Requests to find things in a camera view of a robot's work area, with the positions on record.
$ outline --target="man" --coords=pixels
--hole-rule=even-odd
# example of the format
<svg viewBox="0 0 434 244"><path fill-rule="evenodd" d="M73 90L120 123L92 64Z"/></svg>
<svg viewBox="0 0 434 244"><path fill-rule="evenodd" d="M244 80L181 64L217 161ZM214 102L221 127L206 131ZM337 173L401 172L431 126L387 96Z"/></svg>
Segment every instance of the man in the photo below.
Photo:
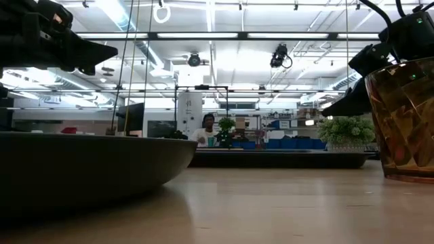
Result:
<svg viewBox="0 0 434 244"><path fill-rule="evenodd" d="M212 128L214 126L214 115L207 114L203 117L202 127L201 129L196 129L191 135L191 140L198 142L198 147L207 147L208 146L208 138L212 140L212 146L215 145L216 139L215 135L218 133L214 131Z"/></svg>

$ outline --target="amber glass vase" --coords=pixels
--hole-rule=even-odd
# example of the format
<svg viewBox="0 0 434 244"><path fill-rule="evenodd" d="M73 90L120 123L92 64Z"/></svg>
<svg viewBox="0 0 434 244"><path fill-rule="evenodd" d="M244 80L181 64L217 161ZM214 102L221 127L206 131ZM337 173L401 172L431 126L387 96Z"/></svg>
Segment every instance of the amber glass vase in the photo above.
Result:
<svg viewBox="0 0 434 244"><path fill-rule="evenodd" d="M366 89L384 175L434 183L434 58L378 70Z"/></svg>

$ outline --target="computer screen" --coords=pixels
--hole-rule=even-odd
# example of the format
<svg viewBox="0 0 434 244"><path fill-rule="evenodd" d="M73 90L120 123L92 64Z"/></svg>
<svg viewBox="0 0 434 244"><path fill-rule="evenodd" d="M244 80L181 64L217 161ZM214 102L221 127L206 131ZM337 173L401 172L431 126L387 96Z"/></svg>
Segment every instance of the computer screen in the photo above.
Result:
<svg viewBox="0 0 434 244"><path fill-rule="evenodd" d="M148 137L164 138L175 131L175 121L148 121Z"/></svg>
<svg viewBox="0 0 434 244"><path fill-rule="evenodd" d="M143 130L144 104L133 104L119 107L117 116L117 131L122 132L127 123L126 132Z"/></svg>

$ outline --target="red object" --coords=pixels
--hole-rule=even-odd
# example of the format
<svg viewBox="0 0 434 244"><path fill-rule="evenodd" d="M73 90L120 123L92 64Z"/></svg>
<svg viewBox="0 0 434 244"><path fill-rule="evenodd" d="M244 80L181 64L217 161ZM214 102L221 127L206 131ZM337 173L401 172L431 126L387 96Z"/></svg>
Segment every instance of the red object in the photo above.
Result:
<svg viewBox="0 0 434 244"><path fill-rule="evenodd" d="M63 134L75 134L75 133L77 133L77 128L76 127L66 127L61 131L61 133L63 133Z"/></svg>

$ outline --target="white pillar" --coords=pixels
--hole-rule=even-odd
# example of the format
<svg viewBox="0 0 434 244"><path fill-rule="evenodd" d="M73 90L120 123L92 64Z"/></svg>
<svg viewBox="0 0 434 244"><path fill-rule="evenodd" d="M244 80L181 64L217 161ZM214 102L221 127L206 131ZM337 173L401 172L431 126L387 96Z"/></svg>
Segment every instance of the white pillar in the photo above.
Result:
<svg viewBox="0 0 434 244"><path fill-rule="evenodd" d="M202 94L183 92L179 94L177 111L178 130L190 137L202 128Z"/></svg>

